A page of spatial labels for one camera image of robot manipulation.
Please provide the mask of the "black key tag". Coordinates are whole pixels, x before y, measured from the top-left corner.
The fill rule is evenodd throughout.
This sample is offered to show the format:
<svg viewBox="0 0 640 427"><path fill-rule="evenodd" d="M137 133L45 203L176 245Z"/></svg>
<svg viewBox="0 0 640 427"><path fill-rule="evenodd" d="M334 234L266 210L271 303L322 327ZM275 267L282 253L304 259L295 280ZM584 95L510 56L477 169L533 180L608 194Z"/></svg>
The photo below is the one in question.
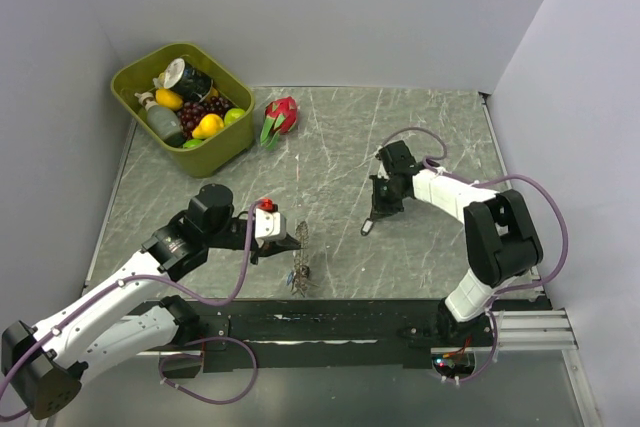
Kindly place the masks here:
<svg viewBox="0 0 640 427"><path fill-rule="evenodd" d="M371 219L367 218L361 226L360 234L362 236L368 236L373 228L373 225L374 222Z"/></svg>

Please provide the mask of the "round metal key ring plate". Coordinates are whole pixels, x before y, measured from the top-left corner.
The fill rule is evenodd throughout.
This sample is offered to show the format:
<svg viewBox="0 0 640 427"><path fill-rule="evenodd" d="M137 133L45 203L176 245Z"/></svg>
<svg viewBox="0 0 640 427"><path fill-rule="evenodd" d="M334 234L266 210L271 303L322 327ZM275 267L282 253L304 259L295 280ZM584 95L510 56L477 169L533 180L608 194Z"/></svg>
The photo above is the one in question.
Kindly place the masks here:
<svg viewBox="0 0 640 427"><path fill-rule="evenodd" d="M292 295L299 294L305 297L311 286L316 287L316 284L310 281L309 227L305 220L297 225L295 234L300 242L300 249L294 253L293 268L288 274L286 285Z"/></svg>

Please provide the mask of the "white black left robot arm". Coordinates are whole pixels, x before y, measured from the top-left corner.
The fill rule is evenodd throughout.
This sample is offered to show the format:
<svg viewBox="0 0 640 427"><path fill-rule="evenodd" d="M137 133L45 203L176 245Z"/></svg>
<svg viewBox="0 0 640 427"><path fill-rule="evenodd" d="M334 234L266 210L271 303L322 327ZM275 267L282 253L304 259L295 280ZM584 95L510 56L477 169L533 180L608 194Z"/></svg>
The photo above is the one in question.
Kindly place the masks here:
<svg viewBox="0 0 640 427"><path fill-rule="evenodd" d="M223 307L239 294L250 264L301 247L270 200L236 214L228 187L206 185L97 287L34 325L17 321L8 327L1 337L1 388L13 389L25 413L42 420L140 352L202 348L210 340L189 302ZM179 283L206 263L212 249L243 254L236 285L223 299L207 299Z"/></svg>

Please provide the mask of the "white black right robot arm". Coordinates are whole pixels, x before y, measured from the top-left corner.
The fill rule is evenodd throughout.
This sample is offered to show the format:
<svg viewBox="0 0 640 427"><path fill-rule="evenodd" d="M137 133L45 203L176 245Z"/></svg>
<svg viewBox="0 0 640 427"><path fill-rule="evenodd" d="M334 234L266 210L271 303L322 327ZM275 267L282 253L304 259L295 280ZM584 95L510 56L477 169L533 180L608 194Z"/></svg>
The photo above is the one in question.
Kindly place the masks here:
<svg viewBox="0 0 640 427"><path fill-rule="evenodd" d="M408 199L429 204L464 227L468 270L441 302L436 323L439 338L459 345L472 332L471 320L481 315L501 288L536 266L543 249L523 196L464 182L439 164L420 164L403 141L378 150L379 170L370 177L372 205L361 234L404 210Z"/></svg>

